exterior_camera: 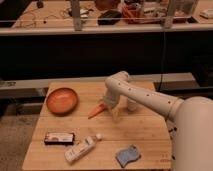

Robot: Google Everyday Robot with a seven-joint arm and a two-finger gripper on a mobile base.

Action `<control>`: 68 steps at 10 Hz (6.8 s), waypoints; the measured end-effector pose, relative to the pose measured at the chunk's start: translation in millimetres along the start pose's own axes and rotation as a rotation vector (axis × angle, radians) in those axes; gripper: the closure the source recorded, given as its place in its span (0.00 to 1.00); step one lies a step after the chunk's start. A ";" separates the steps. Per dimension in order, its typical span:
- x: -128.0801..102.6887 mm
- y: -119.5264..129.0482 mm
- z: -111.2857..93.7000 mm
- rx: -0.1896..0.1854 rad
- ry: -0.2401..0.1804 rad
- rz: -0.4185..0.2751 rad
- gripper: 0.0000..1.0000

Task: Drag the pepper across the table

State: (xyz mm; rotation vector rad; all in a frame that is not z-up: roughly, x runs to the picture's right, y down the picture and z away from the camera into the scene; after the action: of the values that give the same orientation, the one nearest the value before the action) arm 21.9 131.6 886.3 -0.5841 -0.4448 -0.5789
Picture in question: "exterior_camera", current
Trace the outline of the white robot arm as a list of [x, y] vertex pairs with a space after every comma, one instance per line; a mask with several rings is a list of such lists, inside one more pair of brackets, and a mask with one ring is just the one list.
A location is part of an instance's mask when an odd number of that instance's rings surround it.
[[129, 80], [126, 71], [107, 77], [104, 103], [114, 108], [123, 95], [174, 124], [171, 171], [213, 171], [213, 100], [201, 96], [183, 100]]

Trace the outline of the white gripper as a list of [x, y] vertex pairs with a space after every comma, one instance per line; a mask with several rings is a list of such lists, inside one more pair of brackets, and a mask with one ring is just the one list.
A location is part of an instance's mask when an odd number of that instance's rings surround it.
[[118, 104], [118, 98], [110, 92], [106, 92], [103, 98], [98, 100], [99, 103], [105, 103], [108, 108], [112, 109], [113, 121], [117, 122], [119, 117], [119, 109], [115, 107]]

